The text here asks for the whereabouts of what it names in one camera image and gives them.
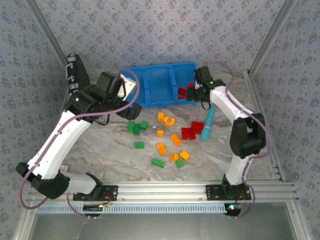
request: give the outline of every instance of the yellow lego brick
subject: yellow lego brick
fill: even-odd
[[[182,144],[180,138],[178,137],[178,135],[176,133],[171,135],[171,140],[174,143],[174,145],[176,145],[176,146],[179,146]]]
[[[163,130],[158,130],[157,132],[156,132],[156,134],[158,134],[158,136],[159,137],[163,137],[164,136],[164,131]]]
[[[170,154],[170,161],[177,161],[179,159],[179,154],[178,153],[171,153]]]
[[[175,125],[176,119],[170,116],[165,116],[163,118],[164,124],[168,127],[173,127]]]
[[[156,145],[156,147],[158,148],[159,153],[160,153],[161,155],[165,155],[165,154],[168,153],[165,145],[164,145],[162,142],[159,142],[159,143]]]
[[[187,161],[190,158],[190,154],[187,153],[186,151],[182,151],[180,153],[180,157],[182,157],[185,161]]]
[[[164,112],[158,112],[158,121],[159,122],[163,122],[164,121],[164,117],[165,117],[165,113]]]

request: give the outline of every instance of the blue bin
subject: blue bin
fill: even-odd
[[[165,107],[176,104],[192,104],[194,101],[178,99],[178,89],[187,88],[188,83],[194,83],[195,62],[183,62],[163,65],[129,67],[140,81],[140,93],[135,101],[144,108]],[[130,73],[124,76],[133,79]],[[130,101],[135,92],[127,98]]]

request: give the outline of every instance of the blue patterned wall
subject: blue patterned wall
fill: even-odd
[[[254,80],[286,180],[320,239],[320,2],[292,10]]]
[[[0,2],[0,239],[19,217],[18,162],[49,136],[66,92],[59,65],[31,13],[19,0]]]
[[[283,0],[36,0],[88,71],[173,62],[250,67]]]

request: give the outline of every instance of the blue marker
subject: blue marker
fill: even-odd
[[[208,141],[210,138],[210,132],[211,132],[211,125],[214,122],[214,116],[216,112],[216,105],[212,104],[211,108],[209,109],[208,115],[206,116],[204,128],[201,132],[201,139],[203,141]]]

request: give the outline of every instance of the marble surface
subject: marble surface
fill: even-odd
[[[212,74],[226,83],[231,77],[226,73]],[[236,77],[232,86],[232,94],[247,108],[254,110],[251,96],[243,77]],[[158,122],[158,112],[175,118],[174,127]],[[211,136],[208,141],[183,140],[176,147],[170,135],[177,133],[181,138],[181,127],[189,127],[192,121],[205,121],[207,111],[200,103],[174,105],[164,108],[144,108],[136,123],[142,120],[149,122],[146,131],[140,136],[127,133],[128,121],[117,115],[110,116],[107,126],[93,123],[74,144],[63,163],[71,165],[70,172],[92,173],[103,182],[118,181],[160,181],[160,180],[221,180],[229,169],[232,151],[229,145],[231,123],[219,108],[216,108]],[[164,130],[164,137],[157,136],[157,130]],[[144,149],[135,149],[134,143],[145,142]],[[163,142],[168,154],[161,156],[156,144]],[[170,153],[186,150],[191,157],[182,168],[176,168],[169,160]],[[151,159],[165,161],[165,167],[151,164]],[[248,179],[267,180],[273,178],[270,158],[256,160],[248,171]]]

